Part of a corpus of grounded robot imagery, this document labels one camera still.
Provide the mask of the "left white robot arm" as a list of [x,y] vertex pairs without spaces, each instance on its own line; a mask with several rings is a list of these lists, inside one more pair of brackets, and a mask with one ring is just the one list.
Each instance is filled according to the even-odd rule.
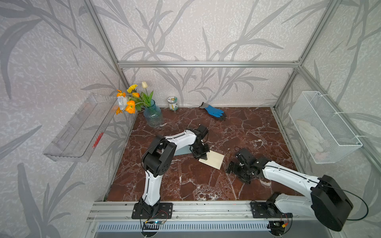
[[187,148],[196,159],[207,159],[209,146],[202,140],[208,135],[208,128],[186,129],[171,135],[158,135],[142,157],[145,170],[145,188],[139,204],[148,213],[156,213],[160,203],[160,187],[163,175],[168,171],[175,153]]

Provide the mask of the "orange yellow artificial flowers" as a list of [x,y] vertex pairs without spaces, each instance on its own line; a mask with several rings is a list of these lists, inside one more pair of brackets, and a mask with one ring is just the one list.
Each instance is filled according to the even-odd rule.
[[145,81],[141,83],[141,86],[145,90],[141,93],[137,91],[137,84],[130,86],[127,92],[117,90],[116,115],[124,112],[135,114],[137,111],[140,112],[143,108],[153,106],[153,91],[148,92],[148,84]]

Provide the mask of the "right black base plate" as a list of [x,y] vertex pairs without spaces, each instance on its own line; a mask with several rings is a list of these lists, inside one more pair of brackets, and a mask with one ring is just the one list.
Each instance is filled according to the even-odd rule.
[[253,218],[263,218],[263,219],[288,219],[292,218],[292,213],[282,213],[280,210],[274,205],[274,203],[270,202],[258,202],[252,200],[250,202],[250,208],[253,215]]

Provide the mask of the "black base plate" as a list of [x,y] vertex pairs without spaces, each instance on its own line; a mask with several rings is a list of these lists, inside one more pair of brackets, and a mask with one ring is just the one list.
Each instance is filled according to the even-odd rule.
[[150,206],[145,202],[138,202],[134,205],[132,219],[171,219],[173,203],[158,202]]
[[274,205],[274,203],[270,202],[258,202],[252,200],[250,202],[250,208],[253,215],[253,218],[263,218],[263,219],[288,219],[292,218],[292,213],[282,213],[280,210]]

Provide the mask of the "small green white can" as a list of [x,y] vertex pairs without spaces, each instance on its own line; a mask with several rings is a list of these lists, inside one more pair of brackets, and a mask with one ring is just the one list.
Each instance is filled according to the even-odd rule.
[[171,96],[167,99],[168,107],[171,111],[178,110],[178,98],[176,96]]

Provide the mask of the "white cloth in basket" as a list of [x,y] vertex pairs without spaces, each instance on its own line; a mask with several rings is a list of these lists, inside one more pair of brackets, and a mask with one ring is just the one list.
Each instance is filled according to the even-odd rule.
[[310,152],[312,154],[324,152],[322,145],[325,143],[325,139],[321,136],[319,131],[309,122],[304,120],[297,120],[296,123],[299,128],[299,133],[304,139],[304,142]]

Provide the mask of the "red item on shelf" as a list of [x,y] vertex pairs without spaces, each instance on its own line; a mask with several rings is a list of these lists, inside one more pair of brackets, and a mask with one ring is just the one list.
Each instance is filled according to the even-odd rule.
[[100,133],[98,136],[97,136],[97,138],[96,138],[96,140],[95,140],[95,142],[94,142],[94,144],[93,144],[93,148],[96,148],[97,147],[97,145],[99,144],[99,142],[100,142],[100,140],[101,140],[101,138],[102,138],[102,136],[103,136],[103,132],[102,133]]

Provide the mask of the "aluminium front rail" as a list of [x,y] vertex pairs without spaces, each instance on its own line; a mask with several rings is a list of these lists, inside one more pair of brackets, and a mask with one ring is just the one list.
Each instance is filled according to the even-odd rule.
[[[168,221],[268,221],[278,219],[253,218],[250,200],[236,201],[171,201],[173,203],[172,218]],[[86,219],[87,222],[132,222],[147,219],[132,219],[134,205],[137,202],[95,202]],[[310,204],[305,198],[286,196],[282,205],[292,213],[295,220],[316,220]]]

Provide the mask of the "light blue envelope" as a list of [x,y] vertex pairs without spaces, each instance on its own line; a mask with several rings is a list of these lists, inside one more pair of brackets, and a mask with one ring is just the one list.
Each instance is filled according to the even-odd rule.
[[185,147],[182,147],[180,149],[176,149],[174,156],[180,156],[180,155],[186,155],[186,154],[191,154],[191,146],[187,145]]

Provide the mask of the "glass vase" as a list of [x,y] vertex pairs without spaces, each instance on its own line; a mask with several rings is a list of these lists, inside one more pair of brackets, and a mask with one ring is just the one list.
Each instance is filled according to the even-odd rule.
[[161,109],[156,105],[154,100],[151,100],[151,106],[145,107],[143,115],[152,128],[160,127],[163,124],[163,115]]

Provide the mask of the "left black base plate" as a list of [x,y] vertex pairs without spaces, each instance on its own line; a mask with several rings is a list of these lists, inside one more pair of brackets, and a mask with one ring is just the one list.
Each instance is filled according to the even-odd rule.
[[134,205],[132,219],[171,219],[173,203],[158,202],[150,206],[145,202],[138,202]]

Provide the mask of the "blue grey work glove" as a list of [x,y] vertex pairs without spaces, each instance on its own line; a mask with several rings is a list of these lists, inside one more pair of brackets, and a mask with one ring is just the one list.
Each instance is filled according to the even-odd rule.
[[224,113],[224,111],[220,110],[220,109],[217,109],[217,108],[214,108],[212,106],[210,106],[209,104],[207,103],[202,103],[200,106],[199,106],[200,109],[205,109],[208,114],[220,121],[225,121],[226,120],[226,114]]

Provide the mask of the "cream letter paper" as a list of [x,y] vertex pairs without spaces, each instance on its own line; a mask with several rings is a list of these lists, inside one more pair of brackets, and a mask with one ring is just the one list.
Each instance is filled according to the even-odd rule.
[[223,155],[223,154],[219,154],[219,153],[214,152],[214,151],[209,151],[206,154],[206,159],[200,158],[198,161],[203,163],[203,164],[206,164],[210,167],[213,167],[215,169],[220,170],[222,162],[224,160],[224,156],[225,155]]

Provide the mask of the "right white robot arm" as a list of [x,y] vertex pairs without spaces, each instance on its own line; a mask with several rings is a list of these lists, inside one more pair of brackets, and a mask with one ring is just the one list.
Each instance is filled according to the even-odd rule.
[[317,219],[326,228],[340,232],[349,217],[353,203],[348,198],[350,191],[339,186],[330,176],[310,176],[284,167],[266,157],[256,158],[248,149],[236,147],[235,161],[226,169],[241,182],[250,184],[254,178],[280,183],[299,195],[274,192],[265,202],[251,201],[253,218],[282,219],[301,215]]

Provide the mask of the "clear plastic wall shelf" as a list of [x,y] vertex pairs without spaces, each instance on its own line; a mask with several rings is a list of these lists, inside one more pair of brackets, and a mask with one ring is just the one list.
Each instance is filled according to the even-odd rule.
[[116,113],[117,98],[91,93],[43,151],[55,162],[88,162],[93,144]]

